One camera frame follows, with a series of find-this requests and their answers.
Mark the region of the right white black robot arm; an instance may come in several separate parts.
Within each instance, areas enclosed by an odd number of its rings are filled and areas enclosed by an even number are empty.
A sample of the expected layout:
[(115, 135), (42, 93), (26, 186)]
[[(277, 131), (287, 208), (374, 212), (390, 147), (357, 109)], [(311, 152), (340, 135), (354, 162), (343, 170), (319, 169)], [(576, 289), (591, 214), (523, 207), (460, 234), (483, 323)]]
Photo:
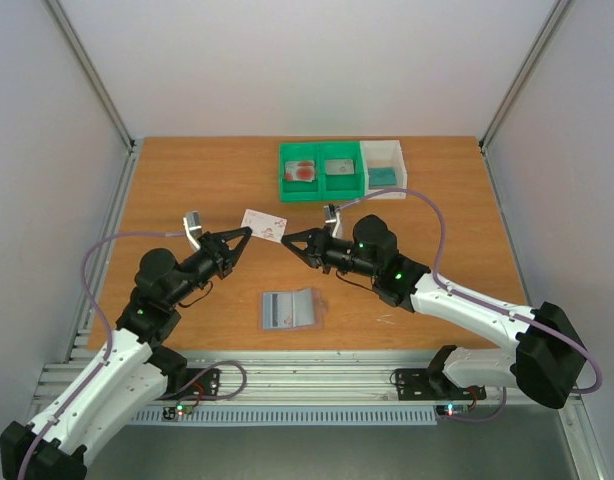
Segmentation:
[(370, 278), (384, 303), (433, 316), (493, 343), (469, 350), (442, 347), (427, 368), (439, 397), (460, 388), (516, 388), (534, 402), (562, 408), (586, 362), (584, 346), (565, 311), (549, 302), (515, 305), (466, 289), (401, 254), (397, 237), (375, 215), (361, 218), (349, 240), (330, 227), (286, 234), (281, 243), (305, 264)]

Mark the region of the white floral VIP card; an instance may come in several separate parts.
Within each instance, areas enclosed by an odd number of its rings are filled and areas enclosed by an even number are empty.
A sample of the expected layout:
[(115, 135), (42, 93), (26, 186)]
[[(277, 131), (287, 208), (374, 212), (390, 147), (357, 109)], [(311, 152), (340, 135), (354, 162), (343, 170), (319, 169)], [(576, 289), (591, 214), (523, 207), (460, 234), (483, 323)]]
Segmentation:
[(249, 227), (256, 238), (280, 243), (285, 233), (287, 220), (267, 213), (246, 209), (241, 222), (242, 227)]

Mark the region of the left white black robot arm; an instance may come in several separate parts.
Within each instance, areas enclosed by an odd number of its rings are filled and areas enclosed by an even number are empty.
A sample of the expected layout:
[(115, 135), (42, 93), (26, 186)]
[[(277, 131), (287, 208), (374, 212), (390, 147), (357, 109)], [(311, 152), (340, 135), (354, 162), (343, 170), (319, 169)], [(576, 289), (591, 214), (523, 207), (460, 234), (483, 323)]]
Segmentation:
[(181, 302), (232, 273), (252, 231), (186, 230), (193, 254), (177, 261), (164, 248), (140, 260), (135, 288), (103, 347), (76, 379), (27, 424), (0, 435), (6, 479), (83, 479), (107, 443), (142, 408), (176, 398), (188, 386), (187, 360), (164, 342), (181, 319)]

